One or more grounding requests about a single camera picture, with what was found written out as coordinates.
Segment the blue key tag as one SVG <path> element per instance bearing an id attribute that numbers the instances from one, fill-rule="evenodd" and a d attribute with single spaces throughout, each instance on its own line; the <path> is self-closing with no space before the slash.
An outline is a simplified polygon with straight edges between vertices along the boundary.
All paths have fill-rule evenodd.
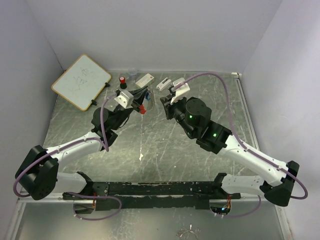
<path id="1" fill-rule="evenodd" d="M 149 100 L 151 99 L 151 97 L 150 97 L 150 93 L 149 93 L 149 92 L 147 92 L 147 93 L 146 93 L 146 95 L 145 95 L 145 99 L 146 99 L 147 101 L 149 101 Z"/>

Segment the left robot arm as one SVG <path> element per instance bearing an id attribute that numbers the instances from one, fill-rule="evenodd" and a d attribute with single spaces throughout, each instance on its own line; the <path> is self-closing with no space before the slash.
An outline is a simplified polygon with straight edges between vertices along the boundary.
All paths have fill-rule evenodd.
<path id="1" fill-rule="evenodd" d="M 89 199 L 94 192 L 82 174 L 58 174 L 59 167 L 84 156 L 105 151 L 118 135 L 116 130 L 126 124 L 133 111 L 145 114 L 144 100 L 149 93 L 147 86 L 136 90 L 116 90 L 92 115 L 93 128 L 83 136 L 54 147 L 34 146 L 28 152 L 15 174 L 13 192 L 16 196 L 42 200 L 52 193 L 62 180 L 78 182 L 75 193 Z"/>

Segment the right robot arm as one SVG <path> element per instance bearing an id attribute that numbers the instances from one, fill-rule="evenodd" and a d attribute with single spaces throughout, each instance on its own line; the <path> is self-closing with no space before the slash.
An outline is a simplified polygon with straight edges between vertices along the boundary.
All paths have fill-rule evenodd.
<path id="1" fill-rule="evenodd" d="M 168 120 L 175 119 L 189 139 L 194 139 L 201 149 L 232 158 L 256 173 L 255 176 L 218 174 L 217 183 L 212 186 L 216 198 L 243 193 L 263 196 L 280 207 L 288 206 L 300 168 L 298 163 L 274 159 L 241 141 L 230 129 L 211 120 L 212 110 L 199 98 L 173 100 L 173 95 L 160 98 L 165 116 Z"/>

